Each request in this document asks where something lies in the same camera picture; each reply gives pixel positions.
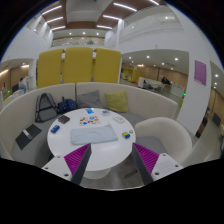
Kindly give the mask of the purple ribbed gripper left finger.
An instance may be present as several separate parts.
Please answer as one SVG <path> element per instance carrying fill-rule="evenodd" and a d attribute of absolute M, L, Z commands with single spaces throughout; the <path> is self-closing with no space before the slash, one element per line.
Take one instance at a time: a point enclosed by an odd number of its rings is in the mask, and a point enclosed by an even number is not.
<path fill-rule="evenodd" d="M 86 144 L 65 156 L 55 156 L 42 169 L 79 185 L 91 153 L 91 145 Z"/>

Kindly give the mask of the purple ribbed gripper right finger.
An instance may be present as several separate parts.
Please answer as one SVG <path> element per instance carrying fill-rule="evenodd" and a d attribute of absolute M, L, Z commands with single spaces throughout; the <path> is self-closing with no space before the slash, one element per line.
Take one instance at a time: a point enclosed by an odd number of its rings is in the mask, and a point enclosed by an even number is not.
<path fill-rule="evenodd" d="M 145 185 L 182 169 L 167 153 L 157 154 L 139 144 L 132 144 L 132 156 Z"/>

